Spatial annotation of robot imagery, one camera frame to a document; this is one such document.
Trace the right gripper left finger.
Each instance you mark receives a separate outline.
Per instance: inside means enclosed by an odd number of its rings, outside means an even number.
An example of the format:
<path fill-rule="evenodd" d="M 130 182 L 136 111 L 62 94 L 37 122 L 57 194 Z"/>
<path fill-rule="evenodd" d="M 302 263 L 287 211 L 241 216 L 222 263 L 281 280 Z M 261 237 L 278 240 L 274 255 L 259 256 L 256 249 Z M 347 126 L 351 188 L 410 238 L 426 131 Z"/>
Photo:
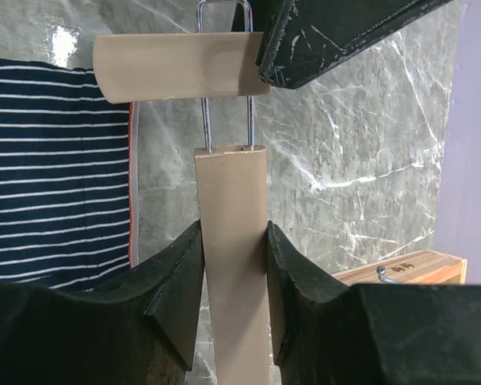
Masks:
<path fill-rule="evenodd" d="M 199 222 L 93 290 L 0 283 L 0 384 L 182 384 L 204 255 Z"/>

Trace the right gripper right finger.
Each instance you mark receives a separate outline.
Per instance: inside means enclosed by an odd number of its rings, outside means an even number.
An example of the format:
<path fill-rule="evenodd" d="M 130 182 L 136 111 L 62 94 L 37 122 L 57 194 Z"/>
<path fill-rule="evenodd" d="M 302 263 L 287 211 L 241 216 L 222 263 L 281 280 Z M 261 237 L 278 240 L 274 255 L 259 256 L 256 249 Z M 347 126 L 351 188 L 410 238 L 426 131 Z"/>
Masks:
<path fill-rule="evenodd" d="M 481 384 L 481 286 L 347 286 L 267 228 L 284 384 Z"/>

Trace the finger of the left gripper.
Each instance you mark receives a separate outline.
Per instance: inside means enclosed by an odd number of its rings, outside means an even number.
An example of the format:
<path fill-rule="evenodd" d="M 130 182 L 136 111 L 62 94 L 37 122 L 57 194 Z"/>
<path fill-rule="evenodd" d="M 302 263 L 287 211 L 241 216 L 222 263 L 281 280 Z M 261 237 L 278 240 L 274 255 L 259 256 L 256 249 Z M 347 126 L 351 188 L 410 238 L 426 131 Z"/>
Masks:
<path fill-rule="evenodd" d="M 257 1 L 255 27 L 261 80 L 297 89 L 351 59 L 443 1 Z"/>

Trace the striped navy underwear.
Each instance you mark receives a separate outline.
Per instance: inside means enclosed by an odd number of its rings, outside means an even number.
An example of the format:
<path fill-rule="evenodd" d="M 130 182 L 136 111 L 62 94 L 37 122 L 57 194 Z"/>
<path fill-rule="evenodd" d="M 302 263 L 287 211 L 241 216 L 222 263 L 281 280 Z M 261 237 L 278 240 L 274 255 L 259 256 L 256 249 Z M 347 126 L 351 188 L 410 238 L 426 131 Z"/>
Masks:
<path fill-rule="evenodd" d="M 0 282 L 89 290 L 131 268 L 131 106 L 93 70 L 0 59 Z"/>

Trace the wooden clip hanger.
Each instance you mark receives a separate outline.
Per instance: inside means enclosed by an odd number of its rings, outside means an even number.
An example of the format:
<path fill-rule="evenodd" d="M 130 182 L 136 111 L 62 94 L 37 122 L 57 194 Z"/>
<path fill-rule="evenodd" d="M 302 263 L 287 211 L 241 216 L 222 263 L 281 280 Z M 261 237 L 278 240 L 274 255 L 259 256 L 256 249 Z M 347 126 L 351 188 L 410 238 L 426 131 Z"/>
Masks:
<path fill-rule="evenodd" d="M 100 35 L 97 83 L 110 103 L 201 101 L 204 146 L 194 153 L 217 380 L 269 382 L 269 304 L 265 267 L 266 150 L 255 143 L 254 99 L 270 91 L 258 75 L 262 35 L 242 2 L 241 32 Z M 247 100 L 245 144 L 212 143 L 209 101 Z"/>

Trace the wooden drying rack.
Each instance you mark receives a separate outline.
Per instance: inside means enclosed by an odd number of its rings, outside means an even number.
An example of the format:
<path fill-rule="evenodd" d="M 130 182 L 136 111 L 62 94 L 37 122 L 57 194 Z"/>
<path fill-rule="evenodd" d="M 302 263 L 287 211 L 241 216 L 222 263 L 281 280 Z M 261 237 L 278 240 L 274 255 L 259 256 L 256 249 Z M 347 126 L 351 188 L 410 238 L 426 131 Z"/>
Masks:
<path fill-rule="evenodd" d="M 333 274 L 348 286 L 357 283 L 382 283 L 378 267 L 384 267 L 383 278 L 410 284 L 465 283 L 467 259 L 433 250 L 420 250 L 390 257 Z"/>

